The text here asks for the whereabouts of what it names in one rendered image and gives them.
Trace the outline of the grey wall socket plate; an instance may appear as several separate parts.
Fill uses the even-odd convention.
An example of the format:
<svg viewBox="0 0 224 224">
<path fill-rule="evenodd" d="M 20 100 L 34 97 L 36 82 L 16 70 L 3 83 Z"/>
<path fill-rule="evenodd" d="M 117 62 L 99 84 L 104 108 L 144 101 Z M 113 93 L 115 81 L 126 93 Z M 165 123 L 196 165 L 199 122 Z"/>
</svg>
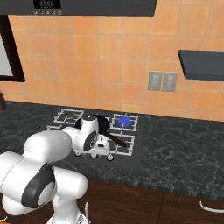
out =
<svg viewBox="0 0 224 224">
<path fill-rule="evenodd" d="M 178 73 L 177 72 L 165 72 L 163 81 L 163 90 L 165 92 L 174 92 L 176 88 Z"/>
<path fill-rule="evenodd" d="M 161 71 L 149 71 L 149 90 L 159 91 L 161 89 L 162 75 Z"/>
</svg>

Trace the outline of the blue burner flame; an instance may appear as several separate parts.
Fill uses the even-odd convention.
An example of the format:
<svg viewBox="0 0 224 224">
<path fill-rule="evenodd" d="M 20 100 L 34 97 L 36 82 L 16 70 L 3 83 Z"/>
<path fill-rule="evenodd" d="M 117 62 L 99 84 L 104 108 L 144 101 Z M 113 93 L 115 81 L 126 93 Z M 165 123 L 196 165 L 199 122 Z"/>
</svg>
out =
<svg viewBox="0 0 224 224">
<path fill-rule="evenodd" d="M 118 124 L 120 126 L 128 127 L 131 124 L 131 119 L 129 117 L 123 116 L 118 119 Z"/>
</svg>

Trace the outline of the brown wooden cupboard door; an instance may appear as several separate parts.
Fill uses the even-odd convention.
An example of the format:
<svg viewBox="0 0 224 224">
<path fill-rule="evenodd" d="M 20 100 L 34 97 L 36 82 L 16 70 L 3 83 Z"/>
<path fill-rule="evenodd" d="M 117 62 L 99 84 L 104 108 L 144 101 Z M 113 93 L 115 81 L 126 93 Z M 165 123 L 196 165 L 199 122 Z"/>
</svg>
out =
<svg viewBox="0 0 224 224">
<path fill-rule="evenodd" d="M 224 213 L 212 213 L 200 207 L 224 209 L 224 200 L 203 199 L 165 192 L 158 224 L 224 224 Z"/>
<path fill-rule="evenodd" d="M 88 203 L 91 224 L 158 224 L 163 196 L 156 190 L 90 179 L 78 205 L 84 211 Z"/>
</svg>

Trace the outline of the dark grey wall shelf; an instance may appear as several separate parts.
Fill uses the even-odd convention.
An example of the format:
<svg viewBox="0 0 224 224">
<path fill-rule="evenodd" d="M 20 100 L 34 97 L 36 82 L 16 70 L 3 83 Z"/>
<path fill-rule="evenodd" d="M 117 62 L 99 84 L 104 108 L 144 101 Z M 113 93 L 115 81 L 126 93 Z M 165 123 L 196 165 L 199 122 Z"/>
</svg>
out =
<svg viewBox="0 0 224 224">
<path fill-rule="evenodd" d="M 224 52 L 179 50 L 186 80 L 224 81 Z"/>
</svg>

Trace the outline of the dark grey range hood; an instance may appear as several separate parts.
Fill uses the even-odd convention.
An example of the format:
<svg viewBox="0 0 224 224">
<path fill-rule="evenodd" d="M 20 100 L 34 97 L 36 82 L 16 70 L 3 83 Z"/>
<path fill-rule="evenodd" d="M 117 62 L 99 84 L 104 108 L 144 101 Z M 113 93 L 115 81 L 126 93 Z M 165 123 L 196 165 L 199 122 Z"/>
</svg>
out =
<svg viewBox="0 0 224 224">
<path fill-rule="evenodd" d="M 0 0 L 0 15 L 153 17 L 157 0 Z"/>
</svg>

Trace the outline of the dark framed window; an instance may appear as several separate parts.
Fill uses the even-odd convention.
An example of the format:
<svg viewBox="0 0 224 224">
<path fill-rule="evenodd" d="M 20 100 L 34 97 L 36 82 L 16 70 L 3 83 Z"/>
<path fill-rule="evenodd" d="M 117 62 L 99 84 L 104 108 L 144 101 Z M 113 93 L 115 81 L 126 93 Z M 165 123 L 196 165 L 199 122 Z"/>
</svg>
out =
<svg viewBox="0 0 224 224">
<path fill-rule="evenodd" d="M 24 71 L 7 15 L 0 15 L 0 81 L 25 82 Z"/>
</svg>

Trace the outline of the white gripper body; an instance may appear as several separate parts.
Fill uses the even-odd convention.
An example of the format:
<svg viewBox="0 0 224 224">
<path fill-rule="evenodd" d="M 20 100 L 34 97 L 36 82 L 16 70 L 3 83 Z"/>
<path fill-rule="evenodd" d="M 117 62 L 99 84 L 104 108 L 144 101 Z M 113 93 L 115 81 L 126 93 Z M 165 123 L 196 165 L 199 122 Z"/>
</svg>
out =
<svg viewBox="0 0 224 224">
<path fill-rule="evenodd" d="M 109 143 L 106 143 L 105 145 L 102 145 L 101 143 L 97 143 L 94 148 L 88 150 L 88 151 L 82 151 L 82 150 L 75 150 L 74 152 L 80 152 L 82 154 L 97 154 L 97 155 L 103 155 L 107 156 L 110 152 L 110 145 Z"/>
</svg>

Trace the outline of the black frying pan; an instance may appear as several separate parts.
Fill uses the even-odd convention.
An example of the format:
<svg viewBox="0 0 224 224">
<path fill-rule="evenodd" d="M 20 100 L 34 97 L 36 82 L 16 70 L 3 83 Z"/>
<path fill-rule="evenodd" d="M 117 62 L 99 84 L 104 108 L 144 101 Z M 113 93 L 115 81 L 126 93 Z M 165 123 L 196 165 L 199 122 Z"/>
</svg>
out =
<svg viewBox="0 0 224 224">
<path fill-rule="evenodd" d="M 99 133 L 113 140 L 122 147 L 126 147 L 126 143 L 108 133 L 109 121 L 102 115 L 94 115 L 99 124 Z"/>
</svg>

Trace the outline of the black stove hob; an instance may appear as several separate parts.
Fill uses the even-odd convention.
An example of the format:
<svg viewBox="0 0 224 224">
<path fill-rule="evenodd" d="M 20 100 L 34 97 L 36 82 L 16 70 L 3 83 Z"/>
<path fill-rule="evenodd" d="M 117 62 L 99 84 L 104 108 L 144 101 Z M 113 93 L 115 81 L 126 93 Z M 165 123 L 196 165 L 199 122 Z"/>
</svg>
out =
<svg viewBox="0 0 224 224">
<path fill-rule="evenodd" d="M 60 130 L 65 127 L 73 127 L 82 114 L 99 114 L 108 119 L 108 133 L 126 143 L 126 147 L 108 140 L 110 154 L 114 160 L 109 162 L 107 156 L 98 156 L 92 159 L 89 154 L 76 157 L 73 152 L 67 157 L 68 161 L 89 165 L 106 165 L 115 168 L 138 170 L 142 154 L 145 116 L 130 112 L 97 110 L 90 108 L 56 108 L 50 116 L 41 124 L 39 131 Z M 120 117 L 129 117 L 131 124 L 128 127 L 120 126 Z"/>
</svg>

